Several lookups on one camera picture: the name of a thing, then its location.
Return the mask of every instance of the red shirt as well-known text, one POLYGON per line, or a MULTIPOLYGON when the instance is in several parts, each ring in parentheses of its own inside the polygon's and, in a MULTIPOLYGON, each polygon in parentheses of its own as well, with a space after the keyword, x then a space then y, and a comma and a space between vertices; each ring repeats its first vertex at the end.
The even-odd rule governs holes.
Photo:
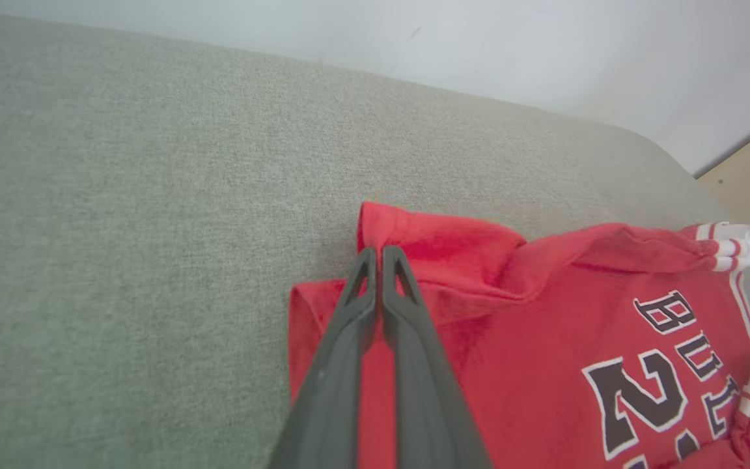
MULTIPOLYGON (((608 223, 527 242, 482 220, 365 203, 357 239, 407 253, 495 466, 652 467, 691 453, 700 466, 750 465, 750 421, 734 419, 750 374, 742 273, 714 272, 721 244, 697 233, 710 235, 608 223)), ((292 290, 292 398, 343 283, 292 290)), ((363 469, 395 464, 393 373, 376 324, 363 469)))

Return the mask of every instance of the gray fabric surface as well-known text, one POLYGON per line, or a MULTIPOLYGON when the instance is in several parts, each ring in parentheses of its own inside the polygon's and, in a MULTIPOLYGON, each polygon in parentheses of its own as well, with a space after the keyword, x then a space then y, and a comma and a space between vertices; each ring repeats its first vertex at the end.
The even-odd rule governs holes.
POLYGON ((192 42, 0 17, 0 467, 259 467, 292 284, 363 199, 527 237, 725 217, 636 134, 192 42))

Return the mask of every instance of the clothing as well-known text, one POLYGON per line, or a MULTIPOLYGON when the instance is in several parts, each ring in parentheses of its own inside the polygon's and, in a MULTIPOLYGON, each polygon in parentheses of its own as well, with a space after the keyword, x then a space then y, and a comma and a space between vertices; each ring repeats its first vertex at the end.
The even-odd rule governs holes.
MULTIPOLYGON (((735 268, 742 243, 710 240, 716 228, 608 223, 526 242, 494 223, 365 203, 357 238, 407 253, 495 466, 652 467, 691 454, 687 465, 749 466, 750 410, 737 410, 750 401, 750 309, 742 273, 714 271, 735 268)), ((292 290, 293 398, 343 281, 292 290)), ((382 330, 363 359, 363 469, 395 460, 382 330)))

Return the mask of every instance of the gray-green upholstery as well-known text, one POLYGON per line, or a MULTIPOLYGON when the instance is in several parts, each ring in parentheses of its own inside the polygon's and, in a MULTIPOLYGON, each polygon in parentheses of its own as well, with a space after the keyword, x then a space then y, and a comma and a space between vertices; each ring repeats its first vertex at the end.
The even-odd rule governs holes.
POLYGON ((620 128, 0 17, 0 467, 262 466, 289 288, 344 274, 367 198, 530 238, 725 218, 620 128))

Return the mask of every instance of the white surface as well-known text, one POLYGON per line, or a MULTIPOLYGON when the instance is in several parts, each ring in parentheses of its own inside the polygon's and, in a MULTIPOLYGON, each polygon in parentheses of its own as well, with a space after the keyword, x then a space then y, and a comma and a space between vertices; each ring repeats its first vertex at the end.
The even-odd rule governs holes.
POLYGON ((744 0, 0 0, 0 13, 265 51, 607 122, 691 173, 750 136, 744 0))

